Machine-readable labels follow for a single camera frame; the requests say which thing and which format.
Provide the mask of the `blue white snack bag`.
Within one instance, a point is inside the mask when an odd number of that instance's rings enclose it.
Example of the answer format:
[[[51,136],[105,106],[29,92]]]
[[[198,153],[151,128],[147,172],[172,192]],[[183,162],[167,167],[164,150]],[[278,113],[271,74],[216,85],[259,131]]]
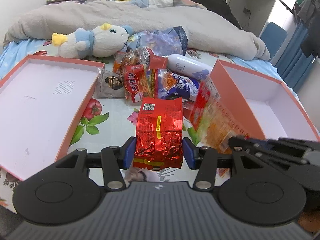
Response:
[[[153,98],[195,101],[200,82],[196,79],[181,76],[168,69],[151,69],[148,71],[148,81]]]

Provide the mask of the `hanging dark clothes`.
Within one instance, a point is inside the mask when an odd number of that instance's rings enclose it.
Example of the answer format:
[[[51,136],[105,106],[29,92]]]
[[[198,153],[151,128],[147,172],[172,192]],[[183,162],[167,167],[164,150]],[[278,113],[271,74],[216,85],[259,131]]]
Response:
[[[306,57],[319,57],[319,0],[304,0],[300,4],[298,19],[307,29],[300,47]]]

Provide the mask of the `red foil tea packet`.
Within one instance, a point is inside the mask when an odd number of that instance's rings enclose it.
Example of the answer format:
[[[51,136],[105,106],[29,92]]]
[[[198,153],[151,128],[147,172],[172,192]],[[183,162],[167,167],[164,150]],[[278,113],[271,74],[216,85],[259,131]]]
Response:
[[[144,98],[137,119],[133,166],[154,171],[181,168],[182,130],[182,98]]]

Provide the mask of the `red sachet packet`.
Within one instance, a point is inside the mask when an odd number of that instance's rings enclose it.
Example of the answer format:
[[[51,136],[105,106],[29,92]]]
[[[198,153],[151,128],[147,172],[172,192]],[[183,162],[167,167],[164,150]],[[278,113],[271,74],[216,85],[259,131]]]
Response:
[[[149,68],[150,69],[165,69],[167,67],[168,58],[156,55],[150,55]]]

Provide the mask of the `red orange noodle snack bag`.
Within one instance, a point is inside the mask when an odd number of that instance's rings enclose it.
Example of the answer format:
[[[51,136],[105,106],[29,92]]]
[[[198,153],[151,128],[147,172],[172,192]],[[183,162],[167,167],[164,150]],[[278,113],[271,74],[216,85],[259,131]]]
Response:
[[[124,72],[125,97],[133,103],[151,97],[151,89],[143,65],[125,67]]]

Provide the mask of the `grey black sesame packet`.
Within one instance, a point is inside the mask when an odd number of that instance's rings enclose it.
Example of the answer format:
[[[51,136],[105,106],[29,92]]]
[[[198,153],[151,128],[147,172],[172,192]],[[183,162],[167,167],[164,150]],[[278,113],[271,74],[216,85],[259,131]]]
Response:
[[[95,87],[97,98],[124,98],[125,87],[123,77],[105,69],[98,70],[98,79]]]

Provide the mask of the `white spray bottle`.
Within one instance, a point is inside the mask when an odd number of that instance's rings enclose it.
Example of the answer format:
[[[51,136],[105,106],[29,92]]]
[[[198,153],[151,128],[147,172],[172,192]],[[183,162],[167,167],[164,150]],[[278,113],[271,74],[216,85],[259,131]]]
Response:
[[[212,66],[180,54],[171,54],[168,56],[167,68],[183,76],[195,78],[200,81],[205,80],[213,69]]]

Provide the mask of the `white blue plush toy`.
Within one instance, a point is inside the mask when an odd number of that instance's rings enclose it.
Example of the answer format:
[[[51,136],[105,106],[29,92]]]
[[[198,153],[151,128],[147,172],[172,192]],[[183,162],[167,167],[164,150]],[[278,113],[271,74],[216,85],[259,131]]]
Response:
[[[131,26],[118,26],[104,23],[92,30],[78,28],[75,32],[63,35],[53,33],[52,44],[58,55],[64,58],[84,59],[87,56],[109,57],[122,50],[132,35]]]

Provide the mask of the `purple facial tissue pack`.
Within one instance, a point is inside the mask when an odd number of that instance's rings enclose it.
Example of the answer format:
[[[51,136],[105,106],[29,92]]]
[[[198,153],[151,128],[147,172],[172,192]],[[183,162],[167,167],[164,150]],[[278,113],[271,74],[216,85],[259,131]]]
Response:
[[[157,56],[185,55],[188,48],[188,37],[182,26],[165,30],[145,30],[133,34],[128,39],[127,46],[133,50],[148,47]]]

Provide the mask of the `blue chair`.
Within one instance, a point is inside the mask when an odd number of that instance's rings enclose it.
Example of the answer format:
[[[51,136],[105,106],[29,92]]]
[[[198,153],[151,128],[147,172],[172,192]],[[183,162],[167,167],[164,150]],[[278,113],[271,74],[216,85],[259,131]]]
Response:
[[[260,39],[263,40],[270,53],[270,60],[274,58],[286,38],[287,31],[277,24],[270,22],[266,25]]]

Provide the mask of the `pink box lid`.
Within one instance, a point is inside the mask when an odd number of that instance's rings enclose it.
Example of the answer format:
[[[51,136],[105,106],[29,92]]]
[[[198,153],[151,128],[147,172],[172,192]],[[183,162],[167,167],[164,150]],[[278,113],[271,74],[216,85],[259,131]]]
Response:
[[[1,167],[25,180],[67,154],[101,62],[28,55],[1,80]]]

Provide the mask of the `grey duvet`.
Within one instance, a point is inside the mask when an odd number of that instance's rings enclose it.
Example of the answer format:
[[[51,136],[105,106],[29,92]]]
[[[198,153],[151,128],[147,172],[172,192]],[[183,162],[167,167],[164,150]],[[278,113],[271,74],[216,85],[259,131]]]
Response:
[[[268,61],[263,40],[238,29],[222,16],[196,7],[141,8],[129,3],[96,0],[44,5],[18,18],[5,34],[3,45],[29,38],[50,39],[52,33],[93,29],[103,23],[129,25],[134,33],[182,26],[190,48],[229,54],[244,60]]]

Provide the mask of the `black clothing pile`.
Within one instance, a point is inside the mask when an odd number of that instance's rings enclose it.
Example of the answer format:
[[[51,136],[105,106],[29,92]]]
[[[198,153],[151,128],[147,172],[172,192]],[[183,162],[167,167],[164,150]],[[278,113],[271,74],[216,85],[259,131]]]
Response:
[[[227,4],[226,0],[191,0],[191,1],[205,6],[207,10],[222,16],[225,20],[229,21],[234,26],[241,29],[239,22],[232,14],[232,11],[229,5]]]

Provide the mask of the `clear brown snack bag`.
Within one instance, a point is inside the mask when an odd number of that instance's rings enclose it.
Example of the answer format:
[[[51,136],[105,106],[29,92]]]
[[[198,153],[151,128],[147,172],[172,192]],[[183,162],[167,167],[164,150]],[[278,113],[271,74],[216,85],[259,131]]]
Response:
[[[150,56],[154,55],[149,47],[132,49],[126,47],[124,51],[118,51],[114,58],[113,72],[123,74],[126,66],[143,65],[144,69],[149,67]]]

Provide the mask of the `red spicy strips bag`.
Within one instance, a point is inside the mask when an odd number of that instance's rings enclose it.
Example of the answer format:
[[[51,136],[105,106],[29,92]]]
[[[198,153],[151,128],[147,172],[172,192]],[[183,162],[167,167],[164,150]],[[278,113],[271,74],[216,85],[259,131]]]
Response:
[[[192,128],[188,129],[188,133],[194,145],[203,143],[218,153],[232,153],[228,144],[231,137],[248,136],[248,131],[222,103],[211,78],[201,82],[189,121]]]

